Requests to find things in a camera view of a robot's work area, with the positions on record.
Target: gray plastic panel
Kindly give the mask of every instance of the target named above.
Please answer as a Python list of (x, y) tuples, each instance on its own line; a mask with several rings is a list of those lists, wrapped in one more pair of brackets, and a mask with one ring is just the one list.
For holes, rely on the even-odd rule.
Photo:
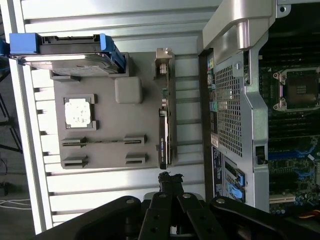
[[(80, 82), (54, 82), (55, 106), (61, 159), (87, 156), (85, 168), (156, 167), (159, 144), (158, 109), (161, 107), (161, 88), (154, 81), (154, 52), (131, 53), (136, 76), (142, 81), (144, 100), (141, 104), (119, 104), (115, 98), (115, 81), (108, 77), (87, 77)], [(95, 94), (94, 119), (99, 121), (96, 131), (69, 131), (65, 128), (63, 100), (69, 95)], [(88, 144), (82, 148), (62, 147), (66, 138), (86, 137), (89, 141), (123, 140), (126, 136), (146, 135), (145, 144)], [(128, 153), (146, 153), (141, 163), (126, 161)]]

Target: silver metal frame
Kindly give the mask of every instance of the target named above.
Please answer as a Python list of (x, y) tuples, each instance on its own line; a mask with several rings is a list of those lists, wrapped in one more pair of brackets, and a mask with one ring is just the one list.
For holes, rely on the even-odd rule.
[[(113, 36), (123, 52), (153, 52), (156, 48), (171, 47), (177, 56), (178, 146), (177, 163), (170, 171), (184, 175), (185, 191), (204, 197), (196, 41), (198, 32), (221, 1), (119, 0), (110, 6), (104, 0), (83, 0), (81, 4), (63, 0), (0, 0), (0, 4), (7, 42), (9, 33), (76, 37), (98, 31)], [(62, 169), (49, 71), (31, 71), (29, 66), (19, 66), (14, 60), (10, 67), (36, 233), (120, 196), (142, 199), (147, 192), (158, 190), (156, 176), (161, 171), (157, 168)]]
[[(10, 42), (9, 33), (24, 33), (25, 26), (19, 0), (1, 0), (0, 7), (5, 32), (5, 40)], [(22, 139), (28, 188), (31, 201), (35, 233), (52, 228), (53, 222), (49, 202), (49, 193), (35, 95), (29, 66), (21, 66), (15, 60), (9, 60), (14, 98)]]

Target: circuit board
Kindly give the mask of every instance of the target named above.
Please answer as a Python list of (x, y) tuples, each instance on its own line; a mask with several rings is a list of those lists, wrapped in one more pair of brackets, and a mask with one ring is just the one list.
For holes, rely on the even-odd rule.
[(301, 42), (285, 43), (270, 40), (259, 53), (259, 91), (268, 106), (269, 202), (274, 215), (320, 202), (320, 61), (309, 61)]

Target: perforated metal panel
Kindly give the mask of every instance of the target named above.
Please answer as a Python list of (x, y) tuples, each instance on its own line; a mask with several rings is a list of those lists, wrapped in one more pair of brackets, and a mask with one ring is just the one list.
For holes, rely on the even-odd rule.
[(215, 74), (219, 144), (242, 157), (240, 78), (228, 66)]

